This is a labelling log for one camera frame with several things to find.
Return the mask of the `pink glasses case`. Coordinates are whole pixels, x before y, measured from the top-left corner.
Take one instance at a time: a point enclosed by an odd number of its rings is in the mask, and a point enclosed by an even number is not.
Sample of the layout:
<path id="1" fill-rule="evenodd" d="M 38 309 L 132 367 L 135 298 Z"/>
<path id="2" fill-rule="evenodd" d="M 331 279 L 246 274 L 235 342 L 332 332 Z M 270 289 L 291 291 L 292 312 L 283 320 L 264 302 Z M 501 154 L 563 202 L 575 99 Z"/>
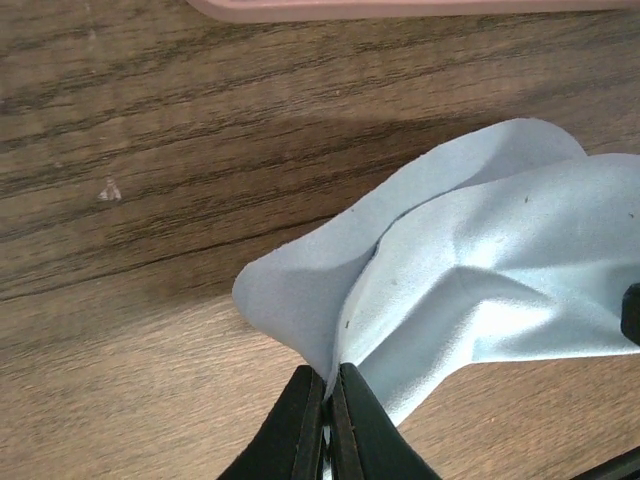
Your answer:
<path id="1" fill-rule="evenodd" d="M 637 1 L 561 0 L 189 0 L 201 13 L 233 23 L 354 20 L 477 14 L 637 9 Z"/>

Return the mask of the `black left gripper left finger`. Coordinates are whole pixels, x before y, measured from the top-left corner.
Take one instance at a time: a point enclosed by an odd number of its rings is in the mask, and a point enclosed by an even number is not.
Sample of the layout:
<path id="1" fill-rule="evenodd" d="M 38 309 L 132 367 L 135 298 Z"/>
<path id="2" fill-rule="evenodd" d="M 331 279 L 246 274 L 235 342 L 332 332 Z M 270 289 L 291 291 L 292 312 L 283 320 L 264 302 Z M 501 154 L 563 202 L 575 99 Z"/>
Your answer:
<path id="1" fill-rule="evenodd" d="M 260 429 L 220 480 L 311 480 L 323 477 L 324 383 L 296 368 Z"/>

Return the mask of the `light blue cloth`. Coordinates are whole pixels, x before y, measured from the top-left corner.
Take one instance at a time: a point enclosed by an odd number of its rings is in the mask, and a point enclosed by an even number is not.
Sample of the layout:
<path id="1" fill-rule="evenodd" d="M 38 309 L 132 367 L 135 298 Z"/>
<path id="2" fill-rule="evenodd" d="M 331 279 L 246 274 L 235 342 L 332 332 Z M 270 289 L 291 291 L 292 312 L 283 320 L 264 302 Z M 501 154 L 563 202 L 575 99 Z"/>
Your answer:
<path id="1" fill-rule="evenodd" d="M 629 355 L 639 159 L 504 121 L 407 164 L 249 263 L 232 297 L 328 383 L 358 367 L 395 423 L 475 363 Z"/>

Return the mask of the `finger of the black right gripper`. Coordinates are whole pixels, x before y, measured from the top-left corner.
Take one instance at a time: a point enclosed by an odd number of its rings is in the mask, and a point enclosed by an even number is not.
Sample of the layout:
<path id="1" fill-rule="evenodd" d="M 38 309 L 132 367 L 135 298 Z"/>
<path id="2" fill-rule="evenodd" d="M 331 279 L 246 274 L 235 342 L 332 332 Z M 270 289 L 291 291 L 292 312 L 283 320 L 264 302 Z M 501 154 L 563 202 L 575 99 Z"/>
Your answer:
<path id="1" fill-rule="evenodd" d="M 640 345 L 640 284 L 628 287 L 622 298 L 621 323 L 622 334 L 631 342 Z"/>

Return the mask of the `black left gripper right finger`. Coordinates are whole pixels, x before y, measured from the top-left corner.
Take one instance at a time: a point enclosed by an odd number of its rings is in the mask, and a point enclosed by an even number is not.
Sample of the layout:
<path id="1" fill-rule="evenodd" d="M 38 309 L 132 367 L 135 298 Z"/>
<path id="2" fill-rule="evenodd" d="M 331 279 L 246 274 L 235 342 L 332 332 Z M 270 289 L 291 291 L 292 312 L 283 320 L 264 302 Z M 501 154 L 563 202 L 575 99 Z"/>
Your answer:
<path id="1" fill-rule="evenodd" d="M 358 369 L 350 363 L 340 366 L 329 412 L 334 479 L 439 477 L 404 440 Z"/>

